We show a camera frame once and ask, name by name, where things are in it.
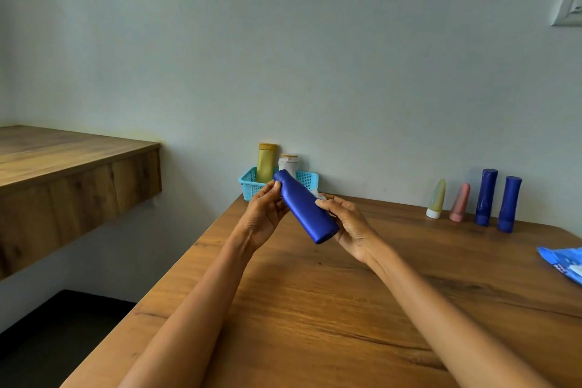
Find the person's right hand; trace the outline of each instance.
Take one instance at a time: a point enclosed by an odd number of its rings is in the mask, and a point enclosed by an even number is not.
[[[318,199],[317,206],[331,212],[339,219],[339,232],[334,238],[355,259],[365,263],[366,243],[372,238],[378,238],[379,235],[353,202],[325,193],[322,195],[327,198],[327,201]]]

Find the yellow bottle cap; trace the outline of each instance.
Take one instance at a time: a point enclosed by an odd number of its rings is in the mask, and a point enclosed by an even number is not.
[[[273,143],[258,143],[258,150],[270,150],[276,152],[277,145],[274,145]]]

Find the forearm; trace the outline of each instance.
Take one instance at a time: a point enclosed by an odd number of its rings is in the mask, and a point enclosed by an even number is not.
[[[252,248],[233,234],[192,292],[168,318],[120,388],[200,386]]]
[[[380,239],[370,241],[366,263],[463,388],[551,386]]]

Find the white bottle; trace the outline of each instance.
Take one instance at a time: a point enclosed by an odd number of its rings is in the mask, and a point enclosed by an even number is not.
[[[298,161],[297,155],[282,153],[279,157],[279,170],[285,169],[293,178],[296,178],[295,172],[297,171]]]

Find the basket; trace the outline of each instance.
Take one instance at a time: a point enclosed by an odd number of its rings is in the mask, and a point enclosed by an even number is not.
[[[275,167],[273,169],[273,174],[277,173],[279,168]],[[298,170],[295,172],[297,180],[309,190],[317,189],[319,185],[319,175],[313,172],[304,172]],[[239,183],[243,186],[243,197],[245,201],[251,201],[251,198],[265,186],[263,182],[256,182],[257,178],[257,168],[253,167],[247,171],[241,178],[239,178]]]

